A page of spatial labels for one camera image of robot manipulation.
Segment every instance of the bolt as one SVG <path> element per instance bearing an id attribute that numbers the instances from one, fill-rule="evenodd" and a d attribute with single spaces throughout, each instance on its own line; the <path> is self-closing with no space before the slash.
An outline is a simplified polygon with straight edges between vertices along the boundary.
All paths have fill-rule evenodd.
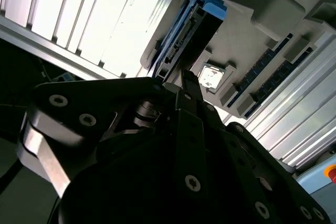
<path id="1" fill-rule="evenodd" d="M 236 125 L 236 129 L 237 131 L 243 133 L 244 132 L 244 129 L 242 127 L 240 127 L 239 125 Z"/>
<path id="2" fill-rule="evenodd" d="M 210 111 L 215 111 L 215 108 L 211 105 L 211 104 L 208 104 L 206 106 Z"/>
<path id="3" fill-rule="evenodd" d="M 301 206 L 300 210 L 308 220 L 312 219 L 312 216 L 311 216 L 310 212 L 304 206 Z"/>
<path id="4" fill-rule="evenodd" d="M 270 186 L 270 184 L 267 182 L 267 180 L 265 180 L 264 178 L 259 178 L 259 182 L 262 184 L 262 186 L 268 190 L 268 191 L 273 191 L 272 187 Z"/>
<path id="5" fill-rule="evenodd" d="M 264 219 L 269 219 L 269 211 L 268 211 L 267 207 L 266 207 L 263 203 L 257 201 L 257 202 L 255 203 L 255 207 L 256 207 L 256 210 L 258 211 L 258 213 L 259 213 Z"/>
<path id="6" fill-rule="evenodd" d="M 64 107 L 68 105 L 68 99 L 66 99 L 63 95 L 53 94 L 49 97 L 49 102 L 51 105 L 56 107 Z"/>
<path id="7" fill-rule="evenodd" d="M 198 192 L 201 189 L 201 183 L 193 175 L 185 176 L 185 183 L 191 191 Z"/>
<path id="8" fill-rule="evenodd" d="M 320 212 L 319 209 L 317 209 L 317 208 L 314 207 L 313 210 L 314 210 L 315 214 L 316 214 L 321 220 L 324 220 L 324 216 L 323 216 L 323 214 Z"/>
<path id="9" fill-rule="evenodd" d="M 97 120 L 93 115 L 85 113 L 79 116 L 79 122 L 84 126 L 94 126 Z"/>
<path id="10" fill-rule="evenodd" d="M 188 95 L 188 94 L 184 94 L 184 96 L 185 96 L 187 99 L 191 100 L 191 96 L 190 96 L 190 95 Z"/>

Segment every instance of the orange button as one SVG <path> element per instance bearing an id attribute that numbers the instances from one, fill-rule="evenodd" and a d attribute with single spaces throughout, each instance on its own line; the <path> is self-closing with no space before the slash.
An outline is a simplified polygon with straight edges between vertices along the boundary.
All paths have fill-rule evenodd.
<path id="1" fill-rule="evenodd" d="M 330 165 L 324 170 L 324 175 L 336 184 L 336 165 Z"/>

